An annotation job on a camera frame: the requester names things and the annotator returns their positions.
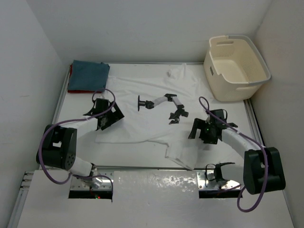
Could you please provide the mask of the blue t shirt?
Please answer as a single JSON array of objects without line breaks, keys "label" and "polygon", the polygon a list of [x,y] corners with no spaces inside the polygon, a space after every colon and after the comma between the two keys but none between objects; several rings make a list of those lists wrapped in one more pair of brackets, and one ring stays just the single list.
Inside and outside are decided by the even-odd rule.
[{"label": "blue t shirt", "polygon": [[106,87],[110,66],[105,63],[95,63],[74,60],[67,91],[69,93],[92,93]]}]

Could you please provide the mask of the red t shirt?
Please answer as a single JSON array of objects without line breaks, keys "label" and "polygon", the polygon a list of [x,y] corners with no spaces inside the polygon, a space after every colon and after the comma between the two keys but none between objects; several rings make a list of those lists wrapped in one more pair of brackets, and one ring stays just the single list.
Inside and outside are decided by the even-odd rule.
[{"label": "red t shirt", "polygon": [[76,64],[72,64],[68,80],[67,91],[69,93],[93,93],[100,87],[103,87],[103,82],[100,82],[100,76],[92,71],[78,69]]}]

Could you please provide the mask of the white t shirt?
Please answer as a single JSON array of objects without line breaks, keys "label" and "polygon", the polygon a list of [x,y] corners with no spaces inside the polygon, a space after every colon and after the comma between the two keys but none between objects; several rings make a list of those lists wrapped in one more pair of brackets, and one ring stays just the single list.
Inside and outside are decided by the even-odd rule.
[{"label": "white t shirt", "polygon": [[[195,118],[204,118],[198,98],[209,92],[202,74],[194,73],[186,64],[173,68],[159,78],[110,76],[107,87],[115,97],[124,118],[100,131],[96,143],[156,142],[167,146],[165,157],[193,170],[198,160],[201,142],[189,139]],[[170,114],[177,110],[165,94],[175,94],[188,112],[172,123]]]}]

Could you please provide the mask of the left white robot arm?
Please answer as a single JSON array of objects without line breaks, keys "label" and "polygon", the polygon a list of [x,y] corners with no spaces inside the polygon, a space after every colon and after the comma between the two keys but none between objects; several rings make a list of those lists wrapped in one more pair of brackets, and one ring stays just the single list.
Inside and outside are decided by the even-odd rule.
[{"label": "left white robot arm", "polygon": [[36,162],[43,169],[48,166],[66,170],[77,177],[92,177],[94,164],[76,155],[78,138],[90,132],[105,130],[123,118],[115,101],[97,98],[91,110],[81,118],[47,125]]}]

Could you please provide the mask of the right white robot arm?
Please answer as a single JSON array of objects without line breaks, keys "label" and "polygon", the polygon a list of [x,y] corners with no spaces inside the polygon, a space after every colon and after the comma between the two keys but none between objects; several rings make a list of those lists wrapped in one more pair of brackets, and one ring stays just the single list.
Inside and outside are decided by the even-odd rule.
[{"label": "right white robot arm", "polygon": [[266,181],[265,192],[284,190],[286,181],[280,153],[275,147],[264,147],[238,131],[235,123],[228,123],[223,109],[210,111],[206,120],[195,118],[189,139],[195,139],[197,130],[204,144],[229,145],[243,159],[243,183],[246,190],[259,194]]}]

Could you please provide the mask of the cream laundry basket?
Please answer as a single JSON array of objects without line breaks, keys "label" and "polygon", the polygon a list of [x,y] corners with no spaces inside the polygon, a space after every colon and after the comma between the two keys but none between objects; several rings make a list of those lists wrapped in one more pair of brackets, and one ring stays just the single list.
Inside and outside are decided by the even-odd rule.
[{"label": "cream laundry basket", "polygon": [[249,99],[271,79],[258,49],[244,35],[210,38],[204,70],[213,96],[221,102]]}]

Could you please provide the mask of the reflective foil panel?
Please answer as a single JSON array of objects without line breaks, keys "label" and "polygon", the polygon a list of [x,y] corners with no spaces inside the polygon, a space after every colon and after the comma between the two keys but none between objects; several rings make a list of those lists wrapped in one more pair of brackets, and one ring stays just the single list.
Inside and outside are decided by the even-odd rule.
[{"label": "reflective foil panel", "polygon": [[116,171],[113,201],[161,200],[163,202],[199,198],[194,171]]}]

